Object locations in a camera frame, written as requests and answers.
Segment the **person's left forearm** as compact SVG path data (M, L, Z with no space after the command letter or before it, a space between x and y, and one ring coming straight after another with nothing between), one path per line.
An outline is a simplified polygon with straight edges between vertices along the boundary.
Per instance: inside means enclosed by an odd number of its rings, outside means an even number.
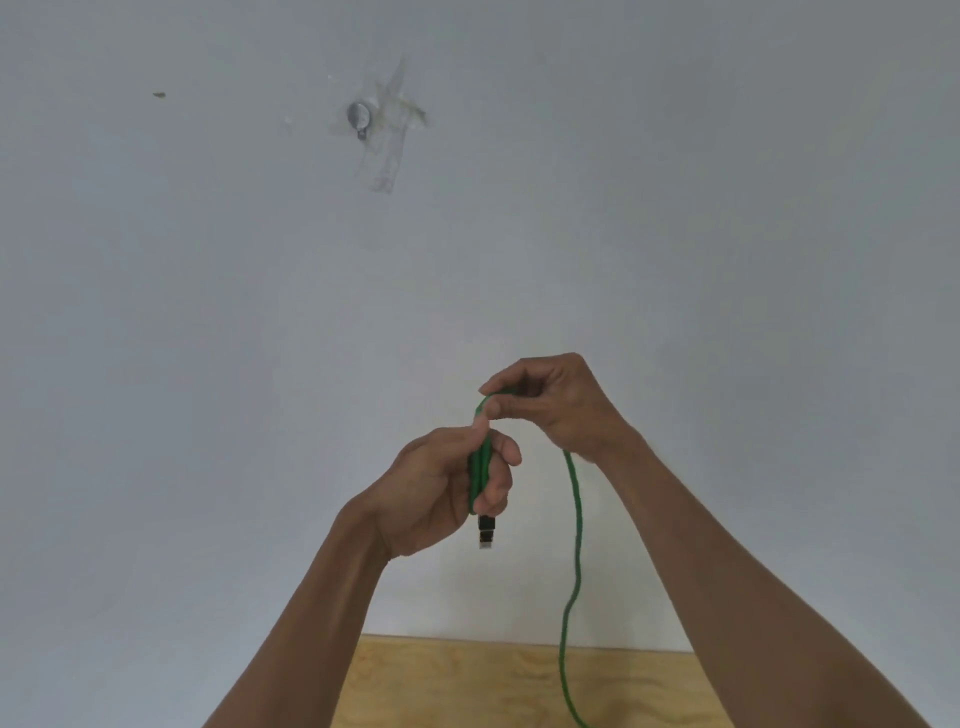
M388 561L373 512L357 496L202 728L330 728Z

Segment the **person's right forearm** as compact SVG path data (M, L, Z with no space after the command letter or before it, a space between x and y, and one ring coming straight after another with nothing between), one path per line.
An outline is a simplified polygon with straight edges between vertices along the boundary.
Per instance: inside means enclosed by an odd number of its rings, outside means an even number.
M592 455L650 555L734 728L930 728L620 422Z

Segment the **person's left hand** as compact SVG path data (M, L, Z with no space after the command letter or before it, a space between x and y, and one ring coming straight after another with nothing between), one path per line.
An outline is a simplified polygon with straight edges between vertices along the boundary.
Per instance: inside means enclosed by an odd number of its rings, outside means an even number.
M513 486L512 469L522 464L518 443L489 427L486 487L472 496L472 455L429 459L417 445L424 436L408 443L378 480L342 510L372 528L388 559L437 545L461 528L469 516L482 521L499 517L507 508Z

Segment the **person's right hand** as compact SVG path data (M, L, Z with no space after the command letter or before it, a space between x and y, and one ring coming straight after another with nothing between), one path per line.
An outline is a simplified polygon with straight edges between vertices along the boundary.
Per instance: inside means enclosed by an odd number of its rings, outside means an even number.
M519 359L493 375L479 393L484 401L490 396L546 400L549 424L537 427L556 446L594 465L602 466L641 439L577 353Z

